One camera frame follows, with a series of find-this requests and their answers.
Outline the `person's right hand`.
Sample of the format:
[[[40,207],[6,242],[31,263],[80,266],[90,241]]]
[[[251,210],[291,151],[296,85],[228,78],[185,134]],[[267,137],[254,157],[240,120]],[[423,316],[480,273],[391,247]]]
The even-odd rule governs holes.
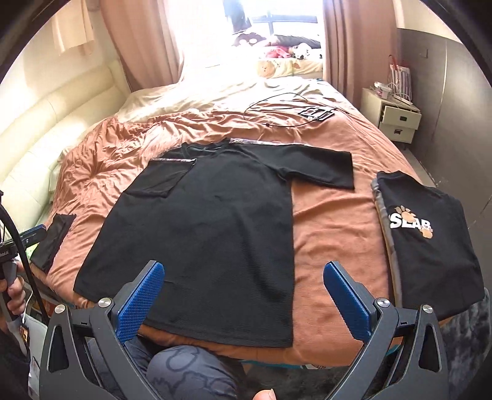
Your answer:
[[[253,400],[277,400],[274,389],[264,389],[256,393]]]

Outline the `person's left hand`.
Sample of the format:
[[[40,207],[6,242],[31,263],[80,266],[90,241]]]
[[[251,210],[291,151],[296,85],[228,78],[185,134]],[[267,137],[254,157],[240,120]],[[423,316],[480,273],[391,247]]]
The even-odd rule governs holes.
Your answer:
[[[6,292],[10,300],[7,302],[7,309],[14,315],[19,316],[25,311],[26,307],[26,292],[24,290],[24,279],[20,273],[24,272],[24,268],[20,260],[15,260],[17,266],[17,276],[12,284],[8,284],[5,279],[1,280],[1,293]]]

